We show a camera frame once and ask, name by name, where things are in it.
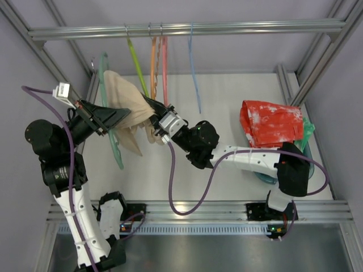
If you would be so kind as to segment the beige trousers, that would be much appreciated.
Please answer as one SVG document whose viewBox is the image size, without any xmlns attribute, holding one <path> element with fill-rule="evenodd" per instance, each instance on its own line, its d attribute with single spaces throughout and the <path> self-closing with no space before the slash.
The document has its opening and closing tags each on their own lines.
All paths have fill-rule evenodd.
<svg viewBox="0 0 363 272">
<path fill-rule="evenodd" d="M 130 113 L 114 128 L 119 144 L 130 152 L 142 156 L 135 134 L 138 128 L 144 128 L 149 143 L 163 145 L 161 137 L 155 135 L 155 129 L 150 121 L 155 110 L 146 102 L 137 87 L 111 70 L 105 71 L 103 76 L 108 107 L 130 110 Z"/>
</svg>

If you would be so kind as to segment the teal green hanger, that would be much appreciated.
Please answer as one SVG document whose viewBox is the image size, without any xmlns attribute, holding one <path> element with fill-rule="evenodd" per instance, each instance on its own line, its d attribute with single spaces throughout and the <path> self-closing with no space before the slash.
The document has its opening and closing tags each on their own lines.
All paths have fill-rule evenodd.
<svg viewBox="0 0 363 272">
<path fill-rule="evenodd" d="M 116 111 L 108 107 L 107 94 L 105 90 L 105 77 L 104 72 L 109 69 L 108 55 L 106 52 L 101 53 L 99 57 L 99 65 L 97 76 L 99 79 L 99 87 L 98 92 L 101 95 L 102 105 L 100 110 L 100 121 L 102 122 L 102 129 L 105 129 L 105 132 L 108 134 L 109 142 L 111 145 L 112 153 L 115 158 L 115 161 L 121 170 L 124 169 L 123 160 L 121 157 L 121 152 L 119 150 L 119 142 L 115 138 L 115 134 L 113 133 L 113 127 L 115 126 L 115 114 Z"/>
</svg>

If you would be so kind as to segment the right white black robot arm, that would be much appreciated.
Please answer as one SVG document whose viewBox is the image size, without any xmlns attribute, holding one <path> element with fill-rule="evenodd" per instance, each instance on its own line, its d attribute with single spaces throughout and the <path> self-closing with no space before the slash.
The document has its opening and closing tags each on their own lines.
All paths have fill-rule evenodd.
<svg viewBox="0 0 363 272">
<path fill-rule="evenodd" d="M 155 135 L 169 146 L 176 144 L 181 148 L 196 168 L 215 171 L 219 166 L 233 167 L 276 179 L 275 187 L 268 193 L 267 206 L 280 212 L 295 197 L 307 196 L 310 162 L 294 144 L 284 142 L 280 148 L 268 149 L 223 144 L 210 122 L 203 120 L 189 127 L 172 105 L 144 99 L 154 110 L 150 121 Z"/>
</svg>

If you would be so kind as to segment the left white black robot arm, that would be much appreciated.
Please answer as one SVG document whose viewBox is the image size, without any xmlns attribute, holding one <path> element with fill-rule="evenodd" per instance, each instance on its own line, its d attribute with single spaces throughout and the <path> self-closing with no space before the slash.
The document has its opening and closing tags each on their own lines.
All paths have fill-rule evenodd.
<svg viewBox="0 0 363 272">
<path fill-rule="evenodd" d="M 93 133 L 108 133 L 130 109 L 80 100 L 72 111 L 75 115 L 62 127 L 47 120 L 33 121 L 25 139 L 39 157 L 43 182 L 67 220 L 78 257 L 75 270 L 107 271 L 126 262 L 120 220 L 127 204 L 120 192 L 112 192 L 93 209 L 83 156 L 75 149 Z"/>
</svg>

